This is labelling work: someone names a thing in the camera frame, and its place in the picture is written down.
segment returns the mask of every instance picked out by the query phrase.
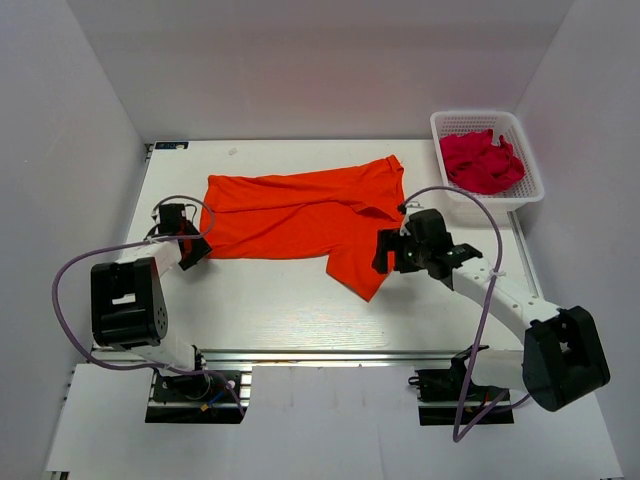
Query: laundry basket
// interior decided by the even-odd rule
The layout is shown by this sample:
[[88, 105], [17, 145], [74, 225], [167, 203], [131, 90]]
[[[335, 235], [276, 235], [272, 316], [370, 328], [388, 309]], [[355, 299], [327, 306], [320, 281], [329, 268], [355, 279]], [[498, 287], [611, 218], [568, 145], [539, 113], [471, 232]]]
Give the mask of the laundry basket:
[[[447, 135], [464, 135], [469, 132], [482, 132], [489, 128], [493, 129], [495, 144], [498, 144], [500, 135], [504, 135], [505, 140], [513, 145], [514, 154], [524, 164], [525, 175], [522, 180], [507, 191], [495, 195], [478, 193], [473, 193], [473, 195], [493, 213], [511, 212], [527, 203], [542, 200], [544, 188], [535, 159], [518, 119], [508, 112], [450, 111], [436, 112], [431, 115], [431, 131], [442, 175], [442, 184], [457, 187], [447, 177], [440, 150], [440, 139]], [[469, 214], [478, 211], [478, 207], [468, 198], [454, 192], [445, 193], [448, 195], [451, 208], [455, 213]]]

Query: white table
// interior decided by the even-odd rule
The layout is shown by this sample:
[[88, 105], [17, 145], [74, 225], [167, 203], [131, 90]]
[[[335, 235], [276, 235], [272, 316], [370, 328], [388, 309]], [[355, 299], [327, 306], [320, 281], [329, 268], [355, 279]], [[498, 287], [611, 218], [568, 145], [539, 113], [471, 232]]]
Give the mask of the white table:
[[[404, 190], [441, 183], [428, 140], [305, 140], [189, 142], [182, 150], [156, 149], [136, 206], [128, 241], [152, 225], [153, 206], [168, 195], [204, 198], [210, 174], [260, 176], [359, 165], [395, 154], [405, 168]], [[495, 258], [495, 235], [482, 213], [464, 226], [447, 215], [444, 194], [419, 198], [439, 208], [456, 243], [470, 243]], [[530, 266], [507, 215], [498, 218], [504, 238], [502, 270], [523, 284]], [[392, 274], [370, 303], [325, 272], [326, 257], [305, 260], [211, 260], [162, 278], [175, 328], [201, 349], [241, 351], [459, 351], [467, 348], [480, 308], [450, 292], [425, 272]], [[495, 319], [485, 342], [521, 348]]]
[[[405, 166], [405, 194], [439, 182], [430, 141], [190, 142], [186, 150], [156, 150], [129, 241], [148, 231], [149, 212], [161, 198], [203, 198], [209, 174], [288, 174], [389, 154]], [[429, 195], [422, 205], [441, 209], [454, 241], [494, 258], [495, 239], [486, 226], [456, 223], [443, 195]], [[498, 220], [503, 270], [535, 287], [515, 219]], [[514, 425], [479, 426], [460, 445], [451, 441], [449, 426], [420, 427], [416, 394], [406, 379], [421, 357], [411, 351], [443, 352], [446, 359], [444, 352], [466, 348], [480, 308], [424, 272], [392, 275], [367, 304], [330, 278], [325, 264], [325, 258], [215, 260], [167, 273], [162, 282], [170, 328], [209, 349], [210, 367], [251, 371], [288, 362], [291, 368], [254, 369], [251, 404], [239, 426], [162, 425], [144, 423], [150, 371], [80, 365], [47, 468], [71, 472], [71, 480], [288, 480], [310, 472], [332, 479], [620, 475], [594, 395], [555, 414], [530, 402], [514, 413]], [[495, 319], [484, 340], [494, 348], [520, 347]], [[123, 359], [117, 352], [95, 354]], [[435, 353], [426, 357], [438, 361]], [[297, 366], [360, 364], [378, 368]]]

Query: purple cable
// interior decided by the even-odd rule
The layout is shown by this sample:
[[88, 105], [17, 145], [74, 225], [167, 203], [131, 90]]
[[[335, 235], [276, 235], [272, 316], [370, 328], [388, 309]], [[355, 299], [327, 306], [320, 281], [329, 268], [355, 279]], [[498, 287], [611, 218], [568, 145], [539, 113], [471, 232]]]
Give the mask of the purple cable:
[[137, 363], [135, 365], [113, 365], [111, 363], [107, 363], [102, 360], [99, 360], [95, 358], [93, 355], [91, 355], [91, 353], [82, 346], [80, 341], [77, 339], [77, 337], [74, 335], [73, 331], [69, 327], [69, 324], [65, 320], [64, 314], [62, 313], [62, 308], [60, 307], [60, 294], [59, 294], [60, 280], [62, 280], [62, 276], [65, 274], [65, 272], [69, 270], [69, 268], [71, 268], [73, 265], [78, 263], [79, 261], [84, 260], [85, 258], [88, 258], [88, 257], [93, 257], [94, 255], [100, 255], [102, 253], [109, 253], [109, 252], [117, 252], [120, 250], [125, 250], [127, 248], [142, 247], [144, 245], [150, 245], [151, 243], [170, 242], [173, 240], [196, 240], [198, 238], [204, 237], [211, 231], [211, 229], [213, 228], [213, 218], [214, 218], [213, 211], [202, 200], [199, 200], [197, 198], [190, 197], [188, 195], [170, 195], [160, 200], [156, 204], [156, 206], [153, 207], [153, 211], [155, 211], [163, 203], [169, 200], [173, 200], [174, 198], [181, 198], [185, 200], [191, 200], [192, 202], [196, 202], [197, 204], [201, 205], [202, 208], [204, 208], [209, 213], [209, 217], [212, 219], [212, 221], [209, 227], [206, 229], [206, 231], [198, 235], [175, 235], [175, 236], [167, 236], [167, 237], [156, 237], [153, 240], [145, 239], [141, 242], [126, 243], [122, 245], [115, 245], [113, 247], [98, 248], [96, 250], [91, 250], [90, 252], [86, 252], [72, 258], [67, 263], [65, 263], [60, 268], [60, 270], [58, 270], [55, 277], [53, 278], [53, 283], [51, 285], [51, 302], [53, 304], [53, 311], [56, 315], [56, 318], [58, 319], [58, 322], [60, 323], [60, 327], [62, 327], [62, 330], [64, 331], [64, 334], [67, 336], [67, 338], [69, 339], [71, 344], [75, 347], [75, 349], [78, 350], [78, 352], [80, 352], [80, 354], [85, 359], [87, 359], [89, 363], [93, 363], [95, 365], [98, 365], [99, 367], [106, 368], [107, 370], [116, 370], [116, 371], [131, 371], [131, 370], [140, 370], [142, 368], [152, 368], [152, 369], [169, 370], [173, 373], [177, 373], [179, 375], [187, 375], [187, 376], [206, 375], [206, 374], [213, 375], [214, 377], [217, 377], [218, 379], [222, 380], [225, 383], [225, 385], [227, 385], [227, 388], [229, 389], [229, 392], [231, 393], [233, 400], [238, 405], [240, 414], [244, 417], [244, 408], [242, 407], [242, 403], [240, 402], [238, 395], [233, 390], [233, 388], [229, 388], [228, 380], [220, 372], [217, 372], [215, 370], [195, 370], [195, 371], [182, 370], [182, 369], [171, 367], [168, 365], [162, 365], [160, 363], [152, 363], [152, 362]]
[[[496, 240], [498, 243], [498, 253], [496, 255], [496, 263], [493, 267], [493, 271], [498, 272], [500, 270], [500, 265], [502, 264], [502, 251], [503, 251], [502, 235], [500, 234], [500, 229], [498, 228], [498, 224], [496, 223], [495, 218], [493, 218], [493, 215], [491, 215], [491, 212], [489, 212], [487, 207], [485, 207], [482, 204], [482, 202], [480, 202], [480, 200], [478, 200], [476, 197], [459, 188], [445, 187], [442, 185], [438, 185], [438, 186], [427, 187], [427, 188], [418, 190], [414, 194], [410, 195], [403, 202], [403, 205], [406, 205], [411, 200], [416, 198], [418, 195], [422, 195], [423, 193], [431, 192], [434, 190], [447, 190], [450, 192], [459, 193], [460, 195], [463, 195], [469, 198], [471, 201], [473, 201], [484, 212], [484, 214], [489, 219], [489, 222], [491, 223], [491, 226], [493, 227], [494, 232], [496, 233]], [[480, 315], [480, 322], [478, 323], [478, 330], [476, 331], [476, 338], [474, 339], [473, 345], [471, 346], [471, 354], [469, 356], [469, 365], [467, 367], [467, 372], [465, 373], [464, 380], [462, 381], [462, 389], [460, 390], [460, 397], [458, 398], [458, 406], [456, 407], [455, 421], [453, 423], [453, 441], [456, 443], [462, 440], [465, 437], [465, 435], [469, 433], [469, 430], [471, 430], [474, 427], [474, 425], [476, 425], [489, 412], [491, 412], [494, 409], [494, 407], [505, 397], [505, 395], [508, 392], [508, 390], [503, 390], [502, 392], [500, 392], [500, 394], [496, 398], [494, 398], [489, 405], [487, 405], [485, 408], [483, 408], [480, 411], [480, 413], [478, 413], [475, 417], [473, 417], [473, 419], [462, 430], [462, 432], [460, 431], [460, 425], [462, 424], [462, 413], [464, 411], [464, 402], [467, 398], [467, 393], [469, 392], [469, 385], [471, 384], [471, 373], [473, 372], [473, 367], [475, 366], [476, 358], [478, 357], [478, 351], [480, 349], [480, 341], [482, 340], [482, 332], [484, 332], [484, 327], [487, 323], [487, 317], [489, 316], [489, 307], [491, 306], [491, 297], [493, 295], [493, 290], [496, 285], [496, 280], [497, 280], [497, 277], [495, 275], [492, 275], [491, 279], [489, 280], [489, 286], [487, 287], [487, 294], [484, 297], [484, 304], [482, 306], [482, 314]], [[513, 408], [516, 408], [517, 406], [522, 405], [522, 403], [524, 403], [528, 398], [529, 396], [527, 395], [521, 400], [519, 400], [518, 402], [516, 402], [515, 404], [510, 405], [509, 407], [502, 408], [499, 411], [505, 412]]]

